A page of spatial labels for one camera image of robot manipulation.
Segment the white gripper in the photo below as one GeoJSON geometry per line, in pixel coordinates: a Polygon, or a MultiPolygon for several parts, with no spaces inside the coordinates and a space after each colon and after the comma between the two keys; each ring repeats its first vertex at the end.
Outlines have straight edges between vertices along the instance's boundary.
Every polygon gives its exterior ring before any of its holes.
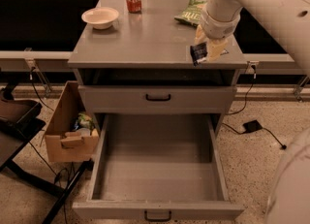
{"type": "Polygon", "coordinates": [[[197,26],[194,43],[196,45],[207,41],[207,61],[215,61],[224,51],[229,37],[235,30],[240,21],[240,14],[237,14],[232,20],[221,21],[215,19],[204,6],[201,10],[200,25],[197,26]]]}

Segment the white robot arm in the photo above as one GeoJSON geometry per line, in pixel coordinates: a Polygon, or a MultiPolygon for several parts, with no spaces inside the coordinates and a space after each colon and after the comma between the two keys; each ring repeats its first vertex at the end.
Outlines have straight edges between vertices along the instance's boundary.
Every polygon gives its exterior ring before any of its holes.
{"type": "MultiPolygon", "coordinates": [[[[310,0],[207,0],[196,32],[217,57],[246,9],[310,76],[310,0]]],[[[310,224],[310,128],[290,143],[276,170],[267,201],[265,224],[310,224]]]]}

